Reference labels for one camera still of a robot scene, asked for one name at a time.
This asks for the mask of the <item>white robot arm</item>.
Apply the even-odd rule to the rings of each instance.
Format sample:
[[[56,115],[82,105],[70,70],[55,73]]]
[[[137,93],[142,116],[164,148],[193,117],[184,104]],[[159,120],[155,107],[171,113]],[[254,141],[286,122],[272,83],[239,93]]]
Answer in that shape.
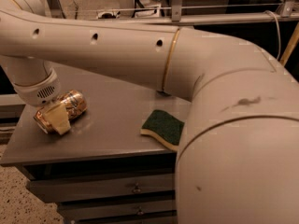
[[[179,224],[299,224],[299,100],[292,76],[249,41],[176,26],[49,18],[1,0],[0,57],[42,106],[55,64],[163,91],[187,107],[176,160]]]

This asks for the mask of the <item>yellow robot base frame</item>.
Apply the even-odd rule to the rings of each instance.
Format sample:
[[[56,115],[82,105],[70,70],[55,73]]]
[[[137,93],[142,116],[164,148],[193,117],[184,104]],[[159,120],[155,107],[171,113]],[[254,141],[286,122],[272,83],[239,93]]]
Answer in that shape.
[[[294,51],[298,42],[299,42],[299,22],[297,23],[297,25],[292,33],[292,36],[288,42],[288,45],[285,48],[283,55],[281,56],[281,59],[279,61],[282,66],[285,66],[287,64],[287,62],[288,62],[289,58],[291,57],[292,52]]]

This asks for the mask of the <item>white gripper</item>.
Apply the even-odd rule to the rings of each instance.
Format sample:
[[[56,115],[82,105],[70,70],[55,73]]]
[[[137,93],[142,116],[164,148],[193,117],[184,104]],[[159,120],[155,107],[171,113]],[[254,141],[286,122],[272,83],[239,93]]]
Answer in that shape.
[[[50,75],[39,83],[29,86],[14,84],[13,87],[21,99],[31,106],[47,104],[61,91],[61,83],[53,68],[50,69]],[[64,135],[71,128],[64,104],[52,103],[45,106],[43,117],[59,135]]]

